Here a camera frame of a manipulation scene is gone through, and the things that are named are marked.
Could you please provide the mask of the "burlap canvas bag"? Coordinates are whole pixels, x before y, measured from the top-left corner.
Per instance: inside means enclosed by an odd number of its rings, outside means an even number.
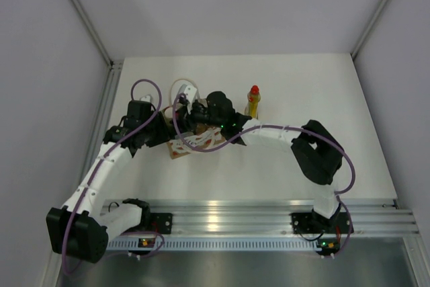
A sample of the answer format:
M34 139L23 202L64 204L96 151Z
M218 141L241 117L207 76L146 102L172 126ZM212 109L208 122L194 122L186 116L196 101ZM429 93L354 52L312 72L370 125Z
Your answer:
M179 78L176 79L169 90L169 105L165 107L162 112L166 121L170 122L173 113L173 96L177 94L182 87L194 87L198 90L198 86L191 79ZM185 134L185 139L191 145L197 146L199 149L210 149L221 145L225 139L222 137L219 128L208 127L199 125L197 127L197 134ZM173 139L167 143L169 149L169 156L171 159L178 159L186 155L195 154L196 151L191 150L185 146L180 139Z

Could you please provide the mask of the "yellow oil bottle red cap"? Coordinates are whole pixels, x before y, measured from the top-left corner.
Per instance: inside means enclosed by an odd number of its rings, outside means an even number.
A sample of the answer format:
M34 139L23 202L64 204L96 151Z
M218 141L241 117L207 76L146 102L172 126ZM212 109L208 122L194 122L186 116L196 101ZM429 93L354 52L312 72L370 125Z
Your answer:
M261 100L260 90L257 85L253 85L247 94L247 106L245 115L252 118L258 118L258 106Z

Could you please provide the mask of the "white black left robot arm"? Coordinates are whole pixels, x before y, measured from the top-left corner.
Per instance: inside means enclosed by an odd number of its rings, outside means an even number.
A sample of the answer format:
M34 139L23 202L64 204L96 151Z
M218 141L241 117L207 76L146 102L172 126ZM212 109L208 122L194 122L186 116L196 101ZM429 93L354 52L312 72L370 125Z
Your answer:
M108 243L127 231L151 228L147 202L127 198L111 212L101 210L121 171L143 146L169 138L165 120L148 101L132 100L119 125L106 131L98 156L81 184L61 208L51 208L46 224L53 252L97 263Z

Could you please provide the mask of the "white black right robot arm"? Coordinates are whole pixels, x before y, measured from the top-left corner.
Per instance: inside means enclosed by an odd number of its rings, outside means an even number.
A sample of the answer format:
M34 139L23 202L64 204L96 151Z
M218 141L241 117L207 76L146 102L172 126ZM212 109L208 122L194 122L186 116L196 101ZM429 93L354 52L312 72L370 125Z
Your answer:
M227 145L291 151L305 178L317 186L312 226L325 233L336 225L341 203L333 178L345 151L320 122L310 120L303 127L264 124L237 112L221 91L210 93L205 101L199 99L194 88L179 91L173 101L173 126L184 145L195 151L199 148L186 141L184 134L199 125L219 128Z

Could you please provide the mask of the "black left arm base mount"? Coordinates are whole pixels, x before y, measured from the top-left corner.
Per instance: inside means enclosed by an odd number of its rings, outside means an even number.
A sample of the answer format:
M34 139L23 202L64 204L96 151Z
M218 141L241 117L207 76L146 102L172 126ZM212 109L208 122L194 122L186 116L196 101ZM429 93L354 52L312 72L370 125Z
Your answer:
M170 235L172 233L173 215L171 213L156 212L150 216L150 230L162 235Z

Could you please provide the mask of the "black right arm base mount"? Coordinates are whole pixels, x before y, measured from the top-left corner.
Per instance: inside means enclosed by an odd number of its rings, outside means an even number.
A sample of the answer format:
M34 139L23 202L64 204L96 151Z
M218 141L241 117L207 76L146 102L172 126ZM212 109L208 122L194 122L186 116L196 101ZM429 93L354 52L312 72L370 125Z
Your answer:
M321 233L346 235L351 224L346 212L340 212L334 220L315 217L312 212L294 212L291 213L291 221L293 232L301 235L319 235Z

